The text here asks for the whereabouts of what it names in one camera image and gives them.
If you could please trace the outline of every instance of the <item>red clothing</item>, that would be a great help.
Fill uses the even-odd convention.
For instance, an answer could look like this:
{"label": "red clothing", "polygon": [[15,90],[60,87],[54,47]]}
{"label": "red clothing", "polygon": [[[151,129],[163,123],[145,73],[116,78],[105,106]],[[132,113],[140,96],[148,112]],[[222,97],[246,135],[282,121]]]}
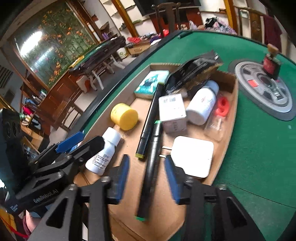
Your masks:
{"label": "red clothing", "polygon": [[29,108],[29,107],[23,107],[22,108],[23,110],[24,110],[24,113],[26,114],[26,115],[31,115],[31,114],[33,114],[33,111]]}
{"label": "red clothing", "polygon": [[281,34],[282,31],[278,26],[276,20],[268,15],[263,15],[265,28],[265,44],[272,44],[276,46],[281,52]]}

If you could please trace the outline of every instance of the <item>white medicine bottle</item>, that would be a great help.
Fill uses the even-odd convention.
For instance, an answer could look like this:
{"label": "white medicine bottle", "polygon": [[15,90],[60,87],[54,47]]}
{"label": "white medicine bottle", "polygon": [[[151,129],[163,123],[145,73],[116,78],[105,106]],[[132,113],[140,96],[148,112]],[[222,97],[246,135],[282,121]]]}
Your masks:
{"label": "white medicine bottle", "polygon": [[113,128],[108,127],[102,137],[105,141],[104,149],[90,158],[85,164],[85,167],[88,170],[100,176],[103,175],[107,165],[114,155],[115,147],[121,139],[121,134]]}
{"label": "white medicine bottle", "polygon": [[219,85],[209,80],[192,98],[187,109],[187,119],[195,125],[203,125],[216,103]]}

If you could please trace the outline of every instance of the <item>orange flower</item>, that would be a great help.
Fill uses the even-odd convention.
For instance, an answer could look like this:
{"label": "orange flower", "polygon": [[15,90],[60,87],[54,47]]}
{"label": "orange flower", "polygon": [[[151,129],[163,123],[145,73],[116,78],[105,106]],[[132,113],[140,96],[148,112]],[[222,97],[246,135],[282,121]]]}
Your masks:
{"label": "orange flower", "polygon": [[42,37],[42,40],[47,40],[48,39],[48,35],[45,34],[43,37]]}

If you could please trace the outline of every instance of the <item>black marker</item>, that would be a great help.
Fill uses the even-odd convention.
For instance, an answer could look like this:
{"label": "black marker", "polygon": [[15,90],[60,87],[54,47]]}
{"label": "black marker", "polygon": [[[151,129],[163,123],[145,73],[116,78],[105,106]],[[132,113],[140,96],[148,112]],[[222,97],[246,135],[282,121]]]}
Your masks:
{"label": "black marker", "polygon": [[163,93],[163,83],[158,83],[142,130],[140,142],[136,151],[137,158],[144,158],[145,150],[150,140],[153,124],[158,113],[158,99]]}
{"label": "black marker", "polygon": [[162,132],[163,126],[161,124],[161,121],[155,121],[149,146],[149,154],[147,158],[145,176],[140,196],[140,203],[136,217],[140,221],[147,220],[149,216],[149,209],[154,194],[154,188],[159,167],[159,154],[161,152],[162,146]]}

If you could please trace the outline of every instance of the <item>book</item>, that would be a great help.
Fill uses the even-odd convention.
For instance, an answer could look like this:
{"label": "book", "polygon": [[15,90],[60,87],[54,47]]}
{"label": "book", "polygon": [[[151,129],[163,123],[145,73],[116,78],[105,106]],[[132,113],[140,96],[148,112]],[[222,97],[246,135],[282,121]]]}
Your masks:
{"label": "book", "polygon": [[135,95],[139,98],[152,99],[156,86],[159,82],[166,83],[169,75],[168,70],[153,70],[143,79],[139,87],[135,90]]}

